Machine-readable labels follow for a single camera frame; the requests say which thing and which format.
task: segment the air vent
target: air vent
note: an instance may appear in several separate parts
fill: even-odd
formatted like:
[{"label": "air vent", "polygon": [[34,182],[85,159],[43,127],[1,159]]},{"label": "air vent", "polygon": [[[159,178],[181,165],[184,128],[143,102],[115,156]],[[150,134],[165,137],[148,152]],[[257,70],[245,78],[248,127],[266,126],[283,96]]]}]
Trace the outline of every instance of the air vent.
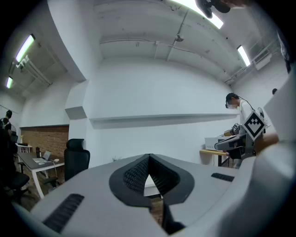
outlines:
[{"label": "air vent", "polygon": [[266,64],[270,62],[271,56],[272,54],[269,52],[269,50],[261,51],[254,59],[255,68],[257,70],[263,68]]}]

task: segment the laptop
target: laptop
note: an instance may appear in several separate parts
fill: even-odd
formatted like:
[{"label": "laptop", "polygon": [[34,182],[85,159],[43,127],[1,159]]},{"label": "laptop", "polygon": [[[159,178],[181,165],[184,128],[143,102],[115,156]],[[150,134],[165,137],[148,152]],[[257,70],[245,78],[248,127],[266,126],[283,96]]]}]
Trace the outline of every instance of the laptop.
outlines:
[{"label": "laptop", "polygon": [[42,158],[33,158],[33,161],[35,161],[36,163],[44,163],[48,161],[50,155],[51,155],[51,152],[46,150]]}]

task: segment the white box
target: white box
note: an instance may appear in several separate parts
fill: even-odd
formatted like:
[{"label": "white box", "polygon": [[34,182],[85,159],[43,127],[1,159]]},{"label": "white box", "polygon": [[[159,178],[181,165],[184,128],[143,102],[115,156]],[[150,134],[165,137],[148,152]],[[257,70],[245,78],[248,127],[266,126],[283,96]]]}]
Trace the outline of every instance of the white box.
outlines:
[{"label": "white box", "polygon": [[205,137],[205,148],[207,150],[216,150],[215,144],[228,138],[229,137]]}]

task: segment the black and white fiducial marker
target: black and white fiducial marker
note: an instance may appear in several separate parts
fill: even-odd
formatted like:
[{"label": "black and white fiducial marker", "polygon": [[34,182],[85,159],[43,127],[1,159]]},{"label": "black and white fiducial marker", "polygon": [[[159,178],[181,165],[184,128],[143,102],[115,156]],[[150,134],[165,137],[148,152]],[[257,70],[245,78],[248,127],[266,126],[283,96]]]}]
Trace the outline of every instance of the black and white fiducial marker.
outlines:
[{"label": "black and white fiducial marker", "polygon": [[250,135],[251,139],[255,141],[255,139],[262,133],[265,129],[266,124],[264,120],[255,112],[253,111],[249,117],[244,121],[242,124],[244,129]]}]

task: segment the ceiling light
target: ceiling light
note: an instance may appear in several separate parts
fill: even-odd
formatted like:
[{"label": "ceiling light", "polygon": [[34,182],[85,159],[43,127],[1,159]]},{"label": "ceiling light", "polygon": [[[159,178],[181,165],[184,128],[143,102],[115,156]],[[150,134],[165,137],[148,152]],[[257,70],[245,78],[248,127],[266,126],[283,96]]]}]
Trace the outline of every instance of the ceiling light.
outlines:
[{"label": "ceiling light", "polygon": [[245,65],[246,66],[249,66],[250,65],[250,60],[244,50],[244,48],[240,45],[238,48],[237,48],[238,52],[240,53],[240,56],[242,57],[242,59],[244,60],[245,62]]},{"label": "ceiling light", "polygon": [[26,41],[24,42],[23,46],[21,47],[20,51],[18,52],[18,55],[16,57],[16,60],[20,62],[25,54],[25,52],[28,50],[30,45],[33,43],[35,37],[33,34],[31,34]]},{"label": "ceiling light", "polygon": [[211,23],[213,23],[218,29],[220,29],[223,25],[223,22],[214,13],[213,13],[213,18],[207,18],[205,16],[205,14],[202,12],[202,10],[200,10],[197,7],[195,0],[172,0],[172,1],[178,2],[179,4],[182,4],[188,8],[196,11],[197,13],[201,14],[204,18],[206,18]]},{"label": "ceiling light", "polygon": [[9,89],[11,87],[12,83],[13,83],[12,78],[8,77],[6,87]]}]

